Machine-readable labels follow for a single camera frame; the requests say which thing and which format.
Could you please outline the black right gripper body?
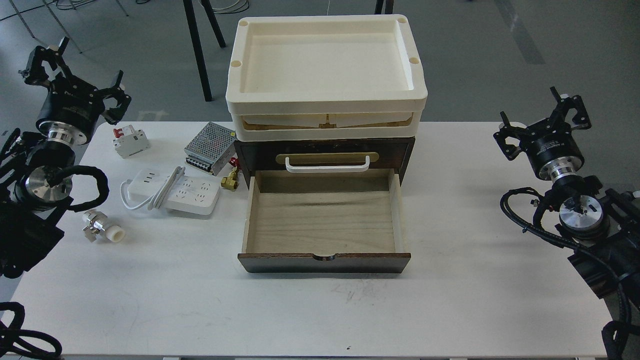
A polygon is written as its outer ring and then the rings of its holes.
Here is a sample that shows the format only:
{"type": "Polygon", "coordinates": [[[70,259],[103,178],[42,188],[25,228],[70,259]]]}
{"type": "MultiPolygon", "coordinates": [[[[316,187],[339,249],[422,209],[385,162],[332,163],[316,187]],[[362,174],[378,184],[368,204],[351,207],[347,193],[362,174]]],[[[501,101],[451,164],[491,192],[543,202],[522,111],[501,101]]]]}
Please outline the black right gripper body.
{"type": "Polygon", "coordinates": [[[553,167],[550,162],[567,158],[567,164],[573,172],[578,171],[585,161],[578,144],[572,136],[571,125],[567,123],[535,125],[531,134],[523,136],[523,152],[526,153],[535,177],[540,180],[552,180],[553,167]]]}

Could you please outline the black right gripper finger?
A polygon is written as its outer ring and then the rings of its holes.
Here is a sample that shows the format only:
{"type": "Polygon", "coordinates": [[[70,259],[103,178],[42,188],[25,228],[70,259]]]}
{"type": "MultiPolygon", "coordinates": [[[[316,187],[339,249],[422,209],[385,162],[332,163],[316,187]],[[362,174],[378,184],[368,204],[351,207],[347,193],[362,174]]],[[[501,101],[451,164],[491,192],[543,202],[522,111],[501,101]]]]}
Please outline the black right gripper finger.
{"type": "Polygon", "coordinates": [[[557,105],[546,119],[548,136],[569,137],[576,130],[589,130],[592,127],[590,116],[580,95],[561,95],[555,86],[550,87],[550,91],[557,105]]]}
{"type": "Polygon", "coordinates": [[[528,128],[512,126],[504,111],[501,111],[499,114],[502,119],[502,125],[498,127],[498,132],[493,134],[493,138],[503,155],[505,155],[509,161],[513,161],[518,157],[518,154],[522,152],[522,149],[519,145],[507,144],[506,139],[512,138],[520,142],[526,141],[533,136],[533,131],[528,128]]]}

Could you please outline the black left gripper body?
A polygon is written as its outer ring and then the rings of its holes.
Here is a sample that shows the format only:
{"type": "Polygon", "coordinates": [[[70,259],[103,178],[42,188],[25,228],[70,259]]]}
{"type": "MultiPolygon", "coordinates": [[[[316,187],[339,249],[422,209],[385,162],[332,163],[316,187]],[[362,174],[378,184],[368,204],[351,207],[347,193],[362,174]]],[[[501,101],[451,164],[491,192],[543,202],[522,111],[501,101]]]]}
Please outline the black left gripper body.
{"type": "Polygon", "coordinates": [[[36,122],[39,132],[47,135],[54,125],[70,126],[74,130],[77,145],[89,143],[98,118],[105,111],[101,98],[89,96],[94,88],[91,85],[89,92],[84,92],[80,85],[74,88],[66,80],[51,81],[36,122]]]}

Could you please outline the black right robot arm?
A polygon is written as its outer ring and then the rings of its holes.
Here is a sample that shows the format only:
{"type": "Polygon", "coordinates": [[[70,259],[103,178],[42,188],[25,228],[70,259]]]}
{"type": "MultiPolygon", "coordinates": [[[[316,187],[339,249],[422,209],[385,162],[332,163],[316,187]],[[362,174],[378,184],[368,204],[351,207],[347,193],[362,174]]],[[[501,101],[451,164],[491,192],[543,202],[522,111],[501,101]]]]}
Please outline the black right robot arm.
{"type": "Polygon", "coordinates": [[[544,194],[532,187],[512,189],[500,199],[507,218],[558,248],[569,248],[569,262],[599,297],[618,293],[623,322],[639,305],[639,193],[608,189],[599,196],[598,177],[581,177],[585,158],[574,130],[592,123],[579,95],[550,88],[556,106],[550,116],[527,127],[511,125],[505,112],[494,139],[512,161],[524,153],[535,177],[550,181],[544,194]]]}

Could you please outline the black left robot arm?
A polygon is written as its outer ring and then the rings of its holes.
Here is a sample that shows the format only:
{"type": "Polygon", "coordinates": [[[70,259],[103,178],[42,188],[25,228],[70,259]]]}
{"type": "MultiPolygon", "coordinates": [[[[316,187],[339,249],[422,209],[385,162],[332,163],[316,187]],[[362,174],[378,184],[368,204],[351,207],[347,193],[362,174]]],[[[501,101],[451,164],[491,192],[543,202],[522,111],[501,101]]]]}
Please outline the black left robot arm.
{"type": "Polygon", "coordinates": [[[63,59],[69,41],[30,53],[21,75],[48,91],[37,131],[14,130],[1,150],[0,273],[9,279],[32,269],[64,237],[57,227],[64,212],[91,210],[108,198],[106,174],[75,165],[73,147],[91,141],[99,116],[119,123],[131,97],[121,86],[123,71],[103,89],[73,75],[63,59]]]}

